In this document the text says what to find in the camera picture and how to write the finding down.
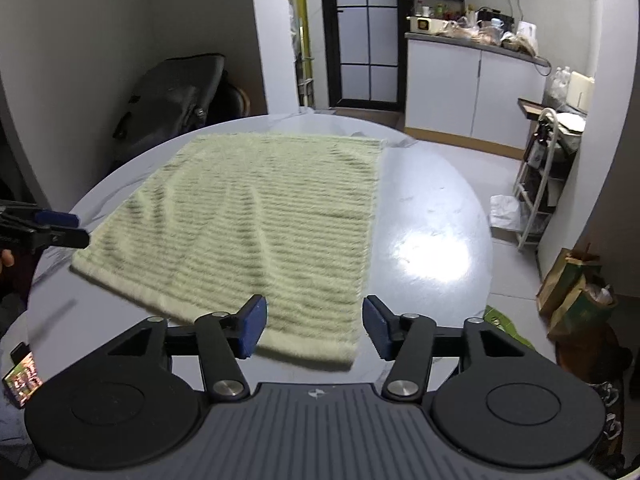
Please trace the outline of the person's hand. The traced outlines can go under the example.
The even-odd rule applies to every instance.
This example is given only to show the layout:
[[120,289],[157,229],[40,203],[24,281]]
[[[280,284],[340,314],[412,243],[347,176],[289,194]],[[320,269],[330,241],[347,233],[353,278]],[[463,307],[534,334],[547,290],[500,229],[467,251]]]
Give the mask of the person's hand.
[[14,266],[14,257],[9,249],[3,249],[1,252],[1,267],[4,268],[5,266],[7,268]]

